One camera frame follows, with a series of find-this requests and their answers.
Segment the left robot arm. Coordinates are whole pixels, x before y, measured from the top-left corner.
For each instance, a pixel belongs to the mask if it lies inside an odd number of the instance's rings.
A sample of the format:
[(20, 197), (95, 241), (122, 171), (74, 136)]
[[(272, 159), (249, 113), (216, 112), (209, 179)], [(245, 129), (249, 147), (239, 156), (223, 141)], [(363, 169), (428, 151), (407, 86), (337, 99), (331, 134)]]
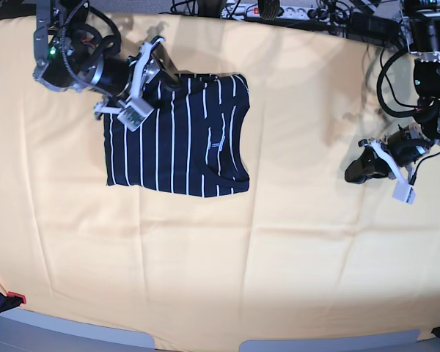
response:
[[(422, 163), (433, 157), (431, 148), (440, 146), (440, 1), (401, 1), (400, 14), (390, 37), (406, 44), (381, 65), (376, 95), (386, 114), (414, 122), (383, 139), (360, 140), (363, 151), (345, 170), (347, 183), (396, 179), (404, 168), (408, 172), (405, 180), (412, 186)], [(418, 99), (417, 104), (403, 104), (396, 111), (384, 100), (383, 83), (389, 79), (389, 69), (406, 54), (416, 57), (413, 84)]]

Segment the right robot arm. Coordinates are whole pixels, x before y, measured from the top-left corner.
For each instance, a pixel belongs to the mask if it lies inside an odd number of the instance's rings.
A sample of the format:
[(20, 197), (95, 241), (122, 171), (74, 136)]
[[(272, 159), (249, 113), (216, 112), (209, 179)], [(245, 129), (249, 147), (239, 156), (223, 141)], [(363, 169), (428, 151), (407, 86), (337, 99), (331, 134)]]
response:
[(88, 1), (36, 3), (33, 72), (35, 81), (55, 92), (92, 90), (110, 98), (142, 95), (154, 78), (170, 90), (177, 75), (156, 53), (161, 36), (145, 42), (136, 56), (120, 58), (122, 36), (116, 24)]

